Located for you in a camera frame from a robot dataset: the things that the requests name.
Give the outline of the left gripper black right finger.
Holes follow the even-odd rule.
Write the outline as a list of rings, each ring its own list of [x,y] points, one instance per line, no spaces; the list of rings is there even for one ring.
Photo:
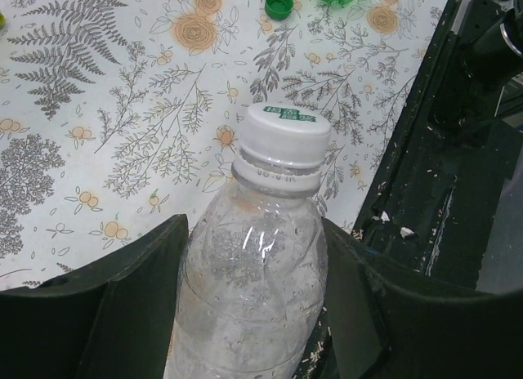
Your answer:
[[[522,294],[442,282],[324,220],[325,303],[341,378],[519,378]]]

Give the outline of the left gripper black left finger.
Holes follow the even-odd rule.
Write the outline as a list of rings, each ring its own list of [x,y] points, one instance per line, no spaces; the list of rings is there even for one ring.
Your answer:
[[[2,292],[2,377],[162,377],[187,238],[175,215],[89,265]]]

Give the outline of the clear bottle white cap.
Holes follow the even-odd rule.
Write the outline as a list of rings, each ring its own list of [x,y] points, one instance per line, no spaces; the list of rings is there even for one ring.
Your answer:
[[[194,227],[177,279],[168,378],[290,378],[324,304],[327,243],[313,196],[330,122],[248,107],[232,181]]]

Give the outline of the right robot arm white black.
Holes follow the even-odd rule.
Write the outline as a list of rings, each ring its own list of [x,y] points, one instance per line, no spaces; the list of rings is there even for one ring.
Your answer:
[[[489,87],[522,72],[522,0],[512,0],[512,8],[464,48],[462,62],[471,78]]]

